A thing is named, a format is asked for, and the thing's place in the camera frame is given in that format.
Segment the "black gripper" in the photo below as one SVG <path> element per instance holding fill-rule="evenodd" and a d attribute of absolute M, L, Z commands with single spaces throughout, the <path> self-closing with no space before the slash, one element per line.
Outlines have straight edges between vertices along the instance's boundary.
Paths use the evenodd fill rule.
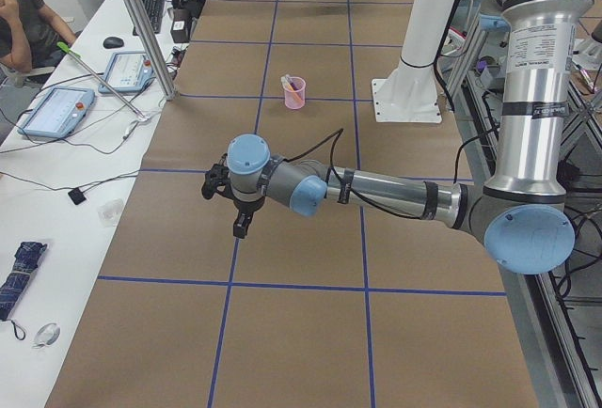
<path fill-rule="evenodd" d="M 264 204 L 264 196 L 259 192 L 245 193 L 232 187 L 234 206 L 238 210 L 233 222 L 232 233 L 237 239 L 244 239 L 253 220 L 255 212 L 260 210 Z"/>

